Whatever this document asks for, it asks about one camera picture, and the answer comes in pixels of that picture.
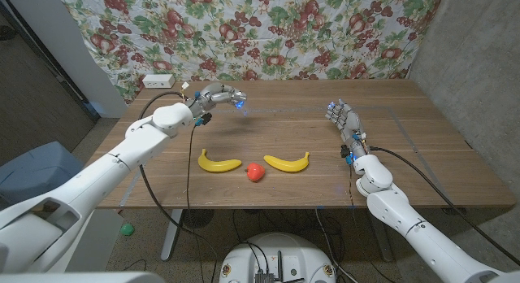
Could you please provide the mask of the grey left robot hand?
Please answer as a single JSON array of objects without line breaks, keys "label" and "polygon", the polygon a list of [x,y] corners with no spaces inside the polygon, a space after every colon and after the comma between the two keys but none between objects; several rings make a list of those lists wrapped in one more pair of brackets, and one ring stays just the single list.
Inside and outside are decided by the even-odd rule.
[{"label": "grey left robot hand", "polygon": [[192,112],[193,118],[199,118],[216,107],[219,103],[227,103],[235,106],[239,102],[245,102],[245,92],[230,85],[215,82],[206,86],[194,98],[190,98],[185,105]]}]

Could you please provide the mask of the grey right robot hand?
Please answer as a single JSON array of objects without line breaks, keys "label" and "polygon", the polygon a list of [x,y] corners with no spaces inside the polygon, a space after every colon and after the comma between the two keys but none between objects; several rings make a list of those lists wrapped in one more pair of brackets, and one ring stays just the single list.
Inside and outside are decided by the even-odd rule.
[{"label": "grey right robot hand", "polygon": [[359,158],[370,153],[362,122],[350,105],[341,99],[329,103],[326,118],[339,129],[344,145],[354,157]]}]

